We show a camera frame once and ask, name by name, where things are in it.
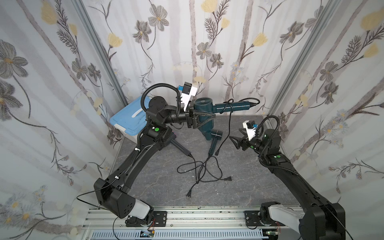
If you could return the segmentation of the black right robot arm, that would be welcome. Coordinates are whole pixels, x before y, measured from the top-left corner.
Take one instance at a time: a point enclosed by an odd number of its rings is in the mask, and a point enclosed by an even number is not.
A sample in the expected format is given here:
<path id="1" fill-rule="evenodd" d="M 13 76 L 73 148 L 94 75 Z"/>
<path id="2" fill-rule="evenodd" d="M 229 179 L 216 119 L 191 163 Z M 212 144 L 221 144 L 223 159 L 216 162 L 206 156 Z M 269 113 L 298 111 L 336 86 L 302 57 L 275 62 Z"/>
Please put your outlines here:
<path id="1" fill-rule="evenodd" d="M 259 210 L 259 221 L 264 226 L 283 224 L 300 234 L 303 240 L 344 240 L 346 214 L 339 203 L 331 203 L 317 192 L 295 169 L 291 160 L 280 151 L 280 120 L 274 119 L 274 129 L 265 129 L 264 121 L 255 125 L 245 121 L 239 131 L 243 137 L 231 136 L 237 149 L 251 149 L 259 163 L 279 178 L 298 201 L 301 210 L 285 207 L 278 202 L 263 203 Z"/>

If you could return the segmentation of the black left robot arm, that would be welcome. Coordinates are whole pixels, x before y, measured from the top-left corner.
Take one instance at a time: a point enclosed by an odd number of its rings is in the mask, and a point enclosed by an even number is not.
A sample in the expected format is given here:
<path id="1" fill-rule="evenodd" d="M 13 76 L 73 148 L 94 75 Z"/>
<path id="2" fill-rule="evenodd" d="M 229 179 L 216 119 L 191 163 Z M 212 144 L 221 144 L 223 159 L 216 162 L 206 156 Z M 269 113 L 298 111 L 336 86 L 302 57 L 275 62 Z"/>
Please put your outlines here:
<path id="1" fill-rule="evenodd" d="M 98 203 L 118 218 L 134 217 L 144 224 L 153 219 L 153 207 L 128 194 L 140 171 L 150 158 L 169 144 L 176 145 L 176 135 L 169 124 L 187 123 L 189 128 L 200 129 L 215 118 L 216 107 L 212 101 L 190 101 L 192 85 L 183 89 L 166 84 L 155 84 L 146 89 L 141 97 L 141 107 L 146 114 L 146 125 L 137 135 L 137 145 L 128 158 L 106 179 L 94 183 Z M 168 88 L 176 92 L 176 106 L 169 105 L 163 97 L 146 96 L 156 88 Z"/>

